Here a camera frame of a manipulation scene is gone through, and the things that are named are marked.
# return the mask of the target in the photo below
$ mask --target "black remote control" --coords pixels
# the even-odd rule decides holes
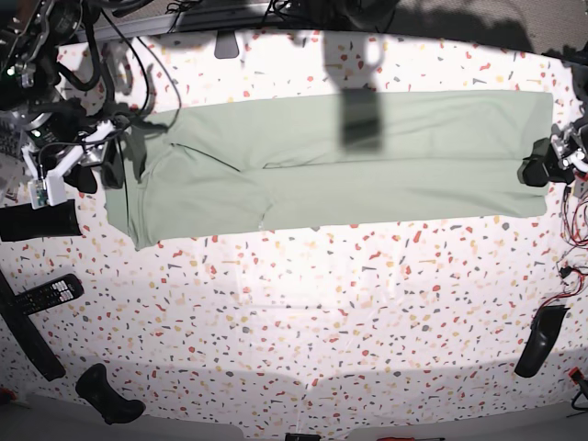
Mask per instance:
[[[82,284],[73,274],[25,291],[15,297],[16,304],[23,314],[30,315],[54,306],[63,305],[84,294]]]
[[[17,339],[25,355],[47,381],[65,377],[62,364],[47,342],[43,340],[30,318],[17,306],[16,298],[17,296],[0,271],[0,315],[6,322],[6,326]]]

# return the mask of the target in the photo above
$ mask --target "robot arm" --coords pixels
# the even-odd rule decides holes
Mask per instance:
[[[104,143],[99,143],[99,141],[103,141],[115,130],[111,121],[99,123],[96,131],[84,139],[84,143],[92,144],[88,151],[82,145],[75,145],[60,158],[57,165],[47,172],[45,176],[40,176],[39,168],[34,160],[34,155],[38,154],[39,150],[32,143],[25,145],[22,148],[22,153],[27,169],[33,177],[28,182],[28,193],[30,194],[30,203],[33,209],[41,209],[48,205],[55,206],[65,202],[67,196],[63,178],[82,162],[87,154],[103,152],[106,146]]]
[[[545,140],[547,149],[534,153],[524,163],[522,180],[530,187],[544,187],[549,182],[571,184],[576,172],[588,173],[588,125],[580,121],[569,124],[560,133]]]

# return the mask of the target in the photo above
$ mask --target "black cable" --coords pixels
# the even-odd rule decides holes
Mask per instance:
[[[75,73],[70,71],[60,62],[57,63],[57,70],[77,90],[87,92],[88,90],[92,90],[94,87],[96,87],[96,85],[100,81],[100,54],[98,52],[98,45],[96,43],[96,37],[94,35],[94,24],[92,23],[92,18],[90,17],[90,11],[87,5],[84,5],[82,21],[84,23],[85,37],[88,40],[88,49],[90,50],[90,59],[92,60],[92,68],[94,70],[92,72],[92,77],[85,83],[82,80],[80,80],[75,75]]]
[[[139,112],[137,113],[137,116],[141,117],[141,116],[143,116],[145,109],[149,105],[149,98],[151,96],[151,87],[149,86],[149,79],[147,78],[147,71],[145,70],[145,66],[143,65],[143,63],[141,61],[141,57],[139,57],[139,54],[137,53],[135,48],[132,47],[132,44],[130,43],[129,39],[127,39],[127,37],[125,37],[124,34],[122,32],[120,32],[120,29],[117,27],[117,25],[115,25],[112,22],[112,20],[106,14],[106,12],[102,11],[102,16],[104,16],[104,19],[108,22],[108,24],[117,32],[117,34],[119,34],[119,37],[125,42],[125,44],[127,46],[129,46],[129,49],[132,52],[132,54],[134,55],[135,59],[137,60],[139,67],[141,67],[141,72],[143,74],[143,78],[145,79],[145,101],[143,102],[143,106],[141,107],[141,110],[139,110]]]
[[[193,7],[200,5],[202,1],[203,0],[174,0],[173,2],[168,3],[167,8],[165,9],[165,13],[175,14],[175,18],[174,23],[172,23],[172,26],[167,30],[167,33],[169,34],[170,32],[175,30],[177,20],[183,13],[189,11]]]
[[[175,111],[174,119],[172,120],[171,124],[168,126],[168,129],[172,128],[172,127],[174,127],[175,122],[179,118],[180,111],[182,109],[182,96],[180,95],[180,91],[177,90],[177,85],[175,85],[174,78],[172,78],[172,75],[169,73],[169,71],[164,66],[164,64],[159,59],[159,57],[153,53],[152,49],[149,46],[147,46],[143,40],[141,40],[141,37],[137,37],[137,40],[139,41],[140,44],[143,45],[143,47],[147,51],[149,51],[149,53],[152,55],[152,57],[157,61],[157,64],[159,64],[159,67],[161,67],[162,71],[164,71],[164,74],[167,77],[167,81],[169,81],[170,85],[172,85],[172,87],[174,88],[175,96],[177,97],[177,110]]]
[[[127,189],[127,171],[125,170],[125,158],[122,155],[122,148],[120,147],[120,139],[116,138],[115,143],[119,148],[120,163],[122,164],[122,180],[125,186],[125,201],[127,203],[127,231],[129,230],[129,190]]]
[[[104,60],[102,64],[100,64],[100,69],[102,69],[102,81],[104,82],[104,105],[107,107],[114,104],[115,102],[115,91],[116,87],[114,86],[114,80],[112,79],[112,75],[110,74],[110,69],[108,69],[107,61]]]
[[[323,25],[321,25],[319,23],[315,23],[314,21],[312,21],[308,17],[296,16],[294,14],[282,12],[282,10],[286,6],[288,6],[292,3],[291,0],[283,0],[280,5],[277,4],[278,1],[279,0],[270,0],[269,5],[267,6],[267,9],[266,9],[266,12],[264,13],[263,18],[262,18],[261,22],[259,23],[259,25],[257,26],[258,28],[261,28],[266,23],[267,17],[269,16],[269,14],[274,14],[275,16],[280,17],[285,22],[288,22],[288,18],[290,18],[293,20],[305,22],[315,29],[323,28]]]
[[[588,412],[588,407],[578,407],[578,406],[576,406],[576,402],[582,396],[583,396],[583,394],[582,394],[582,391],[581,390],[578,393],[576,393],[576,396],[573,397],[573,400],[571,400],[571,407],[572,407],[572,409],[574,411]]]
[[[157,63],[160,65],[160,67],[162,68],[162,70],[165,73],[165,76],[167,77],[167,79],[169,80],[170,84],[172,85],[172,87],[174,88],[175,94],[177,96],[177,101],[178,101],[178,107],[177,110],[175,112],[174,115],[174,119],[172,120],[172,123],[168,126],[168,128],[173,127],[175,122],[177,121],[178,117],[179,117],[179,113],[182,109],[182,97],[179,93],[179,90],[177,89],[177,86],[175,85],[175,81],[172,78],[171,74],[169,73],[169,71],[165,68],[164,64],[162,63],[162,61],[159,59],[159,57],[157,57],[153,51],[151,50],[151,48],[149,48],[149,46],[147,46],[147,44],[145,44],[145,42],[143,40],[141,40],[140,37],[137,37],[137,40],[139,41],[139,43],[145,48],[147,49],[147,51],[149,51],[149,53],[153,56],[153,58],[157,61]],[[62,142],[62,141],[56,141],[56,142],[50,142],[48,144],[45,144],[43,147],[40,148],[39,150],[39,156],[38,158],[41,158],[43,152],[47,152],[49,149],[52,149],[53,147],[56,146],[62,146],[62,147],[73,147],[76,145],[81,145],[83,147],[89,146],[89,145],[98,145],[98,144],[103,144],[112,140],[116,140],[126,129],[128,129],[132,124],[132,121],[127,122],[126,124],[124,124],[122,127],[120,127],[119,129],[117,129],[116,131],[113,132],[113,134],[108,135],[104,140],[101,141],[91,141],[91,142],[86,142],[86,141],[80,141],[80,142]]]
[[[390,26],[392,26],[392,21],[394,21],[395,17],[396,17],[396,8],[394,8],[394,10],[392,11],[392,15],[390,16],[390,20],[388,20],[388,24],[386,25],[384,30],[382,30],[382,32],[381,32],[382,34],[388,33],[388,29],[390,29]]]

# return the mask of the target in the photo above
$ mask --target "green pants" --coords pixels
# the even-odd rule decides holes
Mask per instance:
[[[552,96],[349,92],[182,109],[133,129],[108,220],[162,239],[320,225],[545,212],[517,177],[550,134]],[[174,112],[148,118],[168,123]]]

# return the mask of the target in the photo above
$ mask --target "speckled countertop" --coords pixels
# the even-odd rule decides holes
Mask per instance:
[[[541,56],[359,33],[244,31],[240,56],[217,60],[214,35],[149,40],[185,107],[332,94],[348,85],[381,93],[545,91],[554,122],[580,116],[571,72]],[[154,111],[174,108],[166,75],[135,45],[150,66]],[[137,63],[115,46],[119,99],[140,106]],[[62,48],[61,56],[88,72],[85,46]],[[84,103],[91,107],[101,91],[82,96]],[[84,236],[0,243],[0,267],[17,292],[68,272],[82,280],[81,299],[32,317],[67,376],[46,382],[1,322],[0,384],[79,401],[75,381],[102,361],[114,387],[145,401],[148,414],[234,424],[263,438],[296,431],[345,438],[357,427],[568,400],[567,370],[587,355],[584,296],[568,301],[539,374],[514,374],[534,310],[560,290],[554,264],[567,245],[561,187],[550,190],[547,214],[532,219],[255,232],[139,252],[107,224],[102,190],[72,192]]]

